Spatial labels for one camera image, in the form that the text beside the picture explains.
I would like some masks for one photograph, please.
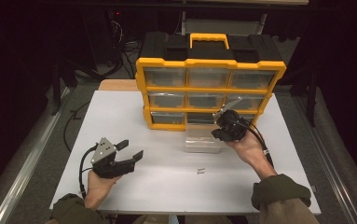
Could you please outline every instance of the yellow storage organizer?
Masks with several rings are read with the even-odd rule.
[[[150,129],[210,123],[223,104],[256,123],[286,66],[269,35],[147,33],[136,81]]]

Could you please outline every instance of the person's right hand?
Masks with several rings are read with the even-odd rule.
[[[247,131],[240,141],[227,142],[227,145],[236,151],[242,161],[254,168],[261,180],[277,174],[253,133]]]

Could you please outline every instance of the storage organizer handle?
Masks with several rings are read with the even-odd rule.
[[[228,49],[227,36],[223,34],[190,34],[190,48],[192,49],[193,41],[224,41],[225,48]]]

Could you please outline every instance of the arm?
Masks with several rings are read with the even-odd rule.
[[[309,211],[309,190],[286,175],[278,175],[268,163],[256,137],[247,131],[240,141],[227,142],[242,161],[260,178],[254,184],[253,206],[260,212],[260,223],[318,223]]]
[[[48,223],[103,223],[103,218],[96,210],[120,177],[103,179],[89,171],[88,194],[85,200],[75,194],[65,195],[53,204],[51,220]]]

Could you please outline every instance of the person's left hand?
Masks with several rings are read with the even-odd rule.
[[[97,210],[120,177],[122,176],[104,179],[90,170],[88,173],[88,194],[85,198],[85,207],[94,211]]]

